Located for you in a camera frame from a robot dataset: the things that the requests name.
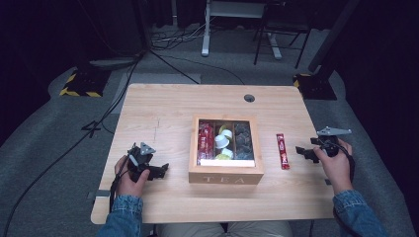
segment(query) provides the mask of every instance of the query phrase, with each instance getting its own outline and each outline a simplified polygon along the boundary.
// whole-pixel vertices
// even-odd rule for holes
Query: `desk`
[[[265,3],[245,2],[221,2],[207,0],[206,7],[206,30],[204,32],[202,56],[210,54],[210,17],[238,17],[238,18],[262,18]],[[276,47],[276,35],[268,34],[272,52],[276,59],[283,58],[280,50]]]
[[[244,95],[255,97],[253,103]],[[193,115],[255,116],[265,175],[258,185],[190,184]],[[285,135],[291,168],[281,169],[276,134]],[[132,84],[129,86],[99,190],[134,142],[154,149],[150,164],[170,163],[162,180],[146,183],[144,223],[332,218],[333,190],[321,164],[296,154],[316,132],[295,87]],[[109,199],[96,197],[93,223],[105,223]]]

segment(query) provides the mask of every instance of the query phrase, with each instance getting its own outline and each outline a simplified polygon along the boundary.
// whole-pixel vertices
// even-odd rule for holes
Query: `person's left hand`
[[[126,156],[123,156],[115,165],[115,174],[117,174],[118,171],[120,170],[121,165],[123,164],[125,158]],[[123,171],[121,172],[121,174],[123,175],[121,176],[121,180],[117,188],[117,196],[129,195],[129,196],[135,196],[135,197],[141,198],[142,189],[145,186],[145,182],[148,179],[148,175],[150,174],[150,171],[144,170],[141,173],[141,176],[139,177],[138,181],[135,183],[129,177],[129,174],[127,172],[128,170],[127,164],[128,164],[128,161],[126,161]]]

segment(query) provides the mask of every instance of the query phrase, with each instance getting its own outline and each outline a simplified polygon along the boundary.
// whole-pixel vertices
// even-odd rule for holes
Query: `denim sleeve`
[[[106,223],[97,236],[141,236],[142,199],[133,196],[117,196]]]
[[[333,198],[333,203],[342,222],[360,236],[387,236],[373,210],[359,192],[343,191]],[[341,236],[351,235],[341,228]]]

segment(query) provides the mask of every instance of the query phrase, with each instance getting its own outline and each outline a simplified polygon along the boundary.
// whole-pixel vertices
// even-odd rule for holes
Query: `black chair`
[[[293,0],[269,1],[264,7],[261,25],[253,37],[253,40],[255,40],[259,34],[258,47],[253,64],[256,65],[258,60],[263,33],[271,33],[295,36],[289,46],[270,45],[270,47],[300,50],[295,65],[295,68],[298,68],[299,61],[301,60],[302,53],[304,52],[305,45],[311,32],[311,27],[307,18],[306,12]],[[305,34],[302,47],[291,47],[300,34]]]

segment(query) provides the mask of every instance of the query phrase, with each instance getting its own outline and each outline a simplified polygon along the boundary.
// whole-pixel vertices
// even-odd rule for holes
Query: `desk hole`
[[[247,95],[244,96],[244,100],[248,103],[252,103],[252,102],[255,101],[255,97],[252,96],[252,95],[247,94]]]

